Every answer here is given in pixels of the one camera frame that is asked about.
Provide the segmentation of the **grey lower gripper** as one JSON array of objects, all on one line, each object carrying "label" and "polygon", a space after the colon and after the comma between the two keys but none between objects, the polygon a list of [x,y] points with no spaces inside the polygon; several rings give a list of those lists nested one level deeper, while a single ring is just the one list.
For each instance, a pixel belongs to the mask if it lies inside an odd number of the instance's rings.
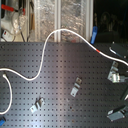
[{"label": "grey lower gripper", "polygon": [[118,119],[125,118],[127,115],[128,115],[128,106],[123,105],[123,106],[120,106],[116,109],[110,110],[107,114],[107,117],[111,121],[115,121]]}]

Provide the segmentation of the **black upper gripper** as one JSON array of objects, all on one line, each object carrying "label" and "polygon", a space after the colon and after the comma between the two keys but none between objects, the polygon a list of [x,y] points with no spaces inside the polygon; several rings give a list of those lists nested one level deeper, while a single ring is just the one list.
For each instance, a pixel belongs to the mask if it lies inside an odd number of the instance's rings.
[{"label": "black upper gripper", "polygon": [[128,59],[128,50],[117,43],[112,43],[110,51],[121,58]]}]

